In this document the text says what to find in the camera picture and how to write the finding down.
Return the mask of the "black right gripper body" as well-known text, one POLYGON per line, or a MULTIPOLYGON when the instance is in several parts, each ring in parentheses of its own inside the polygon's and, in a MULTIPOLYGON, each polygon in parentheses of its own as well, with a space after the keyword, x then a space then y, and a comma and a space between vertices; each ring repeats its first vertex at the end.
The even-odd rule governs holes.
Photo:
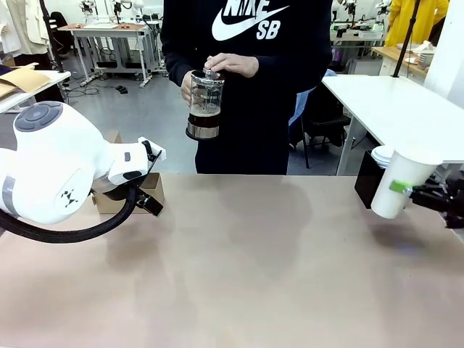
POLYGON ((432 189, 431 209, 444 217, 446 228, 463 229, 463 173, 452 173, 444 182, 430 177, 435 185, 432 189))

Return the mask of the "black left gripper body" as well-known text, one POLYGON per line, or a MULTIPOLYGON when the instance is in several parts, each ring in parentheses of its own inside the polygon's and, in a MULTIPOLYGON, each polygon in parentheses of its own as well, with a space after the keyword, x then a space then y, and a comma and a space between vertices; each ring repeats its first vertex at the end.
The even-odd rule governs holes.
MULTIPOLYGON (((123 208, 128 194, 128 187, 135 183, 128 182, 116 186, 107 192, 92 191, 92 200, 100 214, 116 214, 123 208)), ((145 178, 138 188, 136 206, 133 214, 151 214, 159 217, 164 208, 164 189, 161 178, 145 178)))

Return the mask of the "person's right hand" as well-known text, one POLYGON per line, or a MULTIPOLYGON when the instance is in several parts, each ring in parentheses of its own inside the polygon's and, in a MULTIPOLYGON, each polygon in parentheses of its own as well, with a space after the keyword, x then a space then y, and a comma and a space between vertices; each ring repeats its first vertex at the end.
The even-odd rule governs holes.
POLYGON ((183 100, 187 103, 187 105, 189 106, 191 106, 191 89, 192 89, 191 74, 192 74, 192 70, 188 71, 183 76, 183 80, 181 83, 181 96, 183 100))

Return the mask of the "person's left hand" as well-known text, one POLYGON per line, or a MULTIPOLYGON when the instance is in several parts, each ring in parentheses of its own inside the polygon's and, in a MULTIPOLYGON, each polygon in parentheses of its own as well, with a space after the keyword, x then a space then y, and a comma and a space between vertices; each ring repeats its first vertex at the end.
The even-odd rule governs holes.
POLYGON ((204 63, 204 68, 215 73, 227 71, 239 74, 245 78, 252 78, 259 70, 259 61, 256 57, 220 53, 213 57, 208 57, 204 63))

